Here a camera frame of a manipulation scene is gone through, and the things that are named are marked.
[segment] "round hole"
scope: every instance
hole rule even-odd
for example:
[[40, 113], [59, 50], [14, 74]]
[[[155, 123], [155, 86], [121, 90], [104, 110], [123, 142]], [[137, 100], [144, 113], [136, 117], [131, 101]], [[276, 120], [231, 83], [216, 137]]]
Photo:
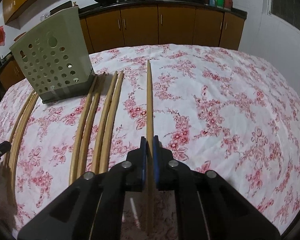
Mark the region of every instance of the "round hole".
[[58, 44], [58, 41], [55, 37], [51, 36], [49, 39], [48, 39], [48, 44], [51, 48], [55, 48]]

